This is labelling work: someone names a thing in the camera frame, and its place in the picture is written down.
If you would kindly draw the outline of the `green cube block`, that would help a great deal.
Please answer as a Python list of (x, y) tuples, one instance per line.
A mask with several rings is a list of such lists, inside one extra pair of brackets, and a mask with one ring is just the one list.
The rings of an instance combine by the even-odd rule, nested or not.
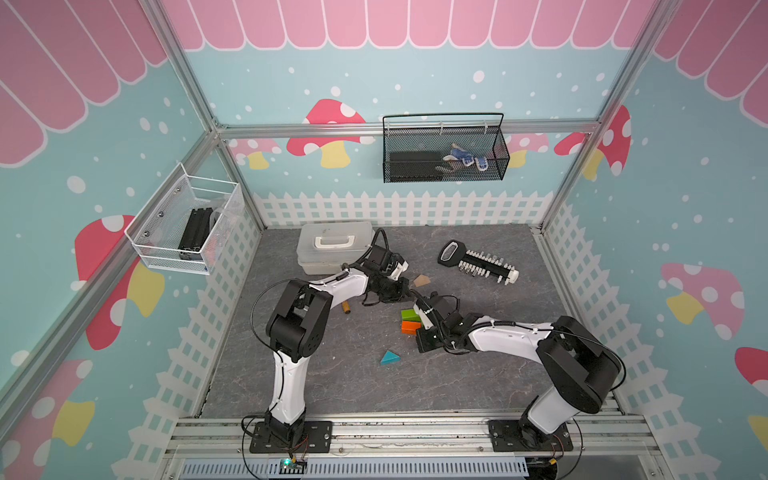
[(407, 309), (407, 310), (401, 311), (401, 321), (420, 323), (421, 318), (419, 314), (415, 312), (414, 309)]

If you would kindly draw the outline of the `natural wooden triangle block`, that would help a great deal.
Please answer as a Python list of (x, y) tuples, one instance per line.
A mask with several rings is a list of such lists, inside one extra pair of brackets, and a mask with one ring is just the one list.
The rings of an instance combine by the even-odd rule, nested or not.
[(426, 286), (426, 285), (428, 285), (430, 283), (431, 283), (431, 280), (430, 280), (430, 278), (428, 276), (426, 276), (426, 275), (419, 275), (419, 276), (417, 276), (413, 280), (412, 285), (414, 287), (416, 287), (416, 288), (419, 288), (419, 287), (422, 287), (422, 286)]

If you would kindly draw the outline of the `teal triangle block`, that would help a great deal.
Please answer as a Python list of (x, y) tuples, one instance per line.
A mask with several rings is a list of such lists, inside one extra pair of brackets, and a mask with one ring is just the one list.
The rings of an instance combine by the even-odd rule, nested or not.
[(401, 360), (401, 357), (397, 354), (395, 354), (392, 351), (386, 351), (384, 356), (382, 357), (380, 364), (381, 365), (390, 365), (396, 362), (399, 362)]

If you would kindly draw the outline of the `orange cube block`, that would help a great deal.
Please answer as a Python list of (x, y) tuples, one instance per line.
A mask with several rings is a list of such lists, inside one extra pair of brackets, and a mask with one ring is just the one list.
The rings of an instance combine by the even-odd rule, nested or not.
[(423, 328), (421, 322), (403, 321), (401, 323), (401, 332), (407, 335), (416, 335), (417, 332)]

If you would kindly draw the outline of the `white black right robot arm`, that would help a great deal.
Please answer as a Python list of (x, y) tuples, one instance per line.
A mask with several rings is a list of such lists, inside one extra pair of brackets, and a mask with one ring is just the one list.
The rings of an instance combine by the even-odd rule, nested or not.
[(580, 413), (599, 413), (609, 392), (626, 374), (621, 358), (570, 316), (532, 324), (458, 312), (444, 317), (436, 307), (416, 306), (414, 312), (422, 323), (417, 330), (422, 353), (439, 348), (455, 355), (495, 352), (544, 368), (550, 388), (510, 427), (498, 421), (489, 423), (496, 451), (543, 450), (549, 445), (567, 451), (565, 424)]

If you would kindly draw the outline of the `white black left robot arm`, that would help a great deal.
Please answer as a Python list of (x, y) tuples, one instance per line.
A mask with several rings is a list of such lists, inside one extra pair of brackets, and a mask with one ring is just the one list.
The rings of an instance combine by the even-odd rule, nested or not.
[(368, 293), (382, 303), (397, 303), (410, 297), (410, 281), (399, 273), (350, 267), (321, 280), (287, 282), (266, 326), (275, 381), (264, 423), (274, 442), (295, 448), (303, 441), (309, 361), (322, 343), (330, 312)]

